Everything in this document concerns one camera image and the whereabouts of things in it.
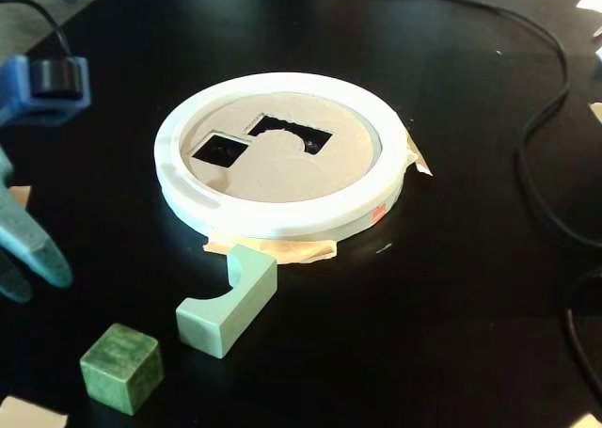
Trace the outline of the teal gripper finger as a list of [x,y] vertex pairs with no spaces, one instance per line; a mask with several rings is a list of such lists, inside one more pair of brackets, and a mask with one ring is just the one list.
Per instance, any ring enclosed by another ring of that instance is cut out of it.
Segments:
[[0,262],[1,294],[16,303],[29,302],[32,297],[30,284],[4,252],[1,253]]
[[72,284],[72,271],[50,235],[8,191],[12,164],[1,151],[1,247],[48,283]]

